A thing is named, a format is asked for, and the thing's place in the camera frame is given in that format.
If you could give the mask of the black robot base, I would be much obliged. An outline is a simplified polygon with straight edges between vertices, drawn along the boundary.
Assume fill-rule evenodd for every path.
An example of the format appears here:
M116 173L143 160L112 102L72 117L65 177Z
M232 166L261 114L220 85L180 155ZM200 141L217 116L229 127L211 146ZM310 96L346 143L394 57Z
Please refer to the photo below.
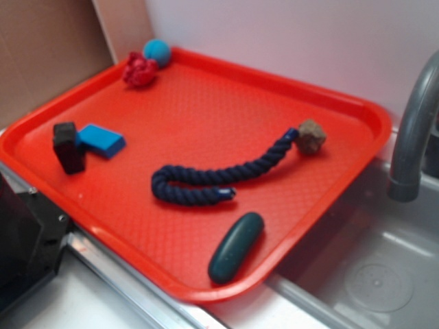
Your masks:
M1 312L58 274L70 216L40 192L1 176Z

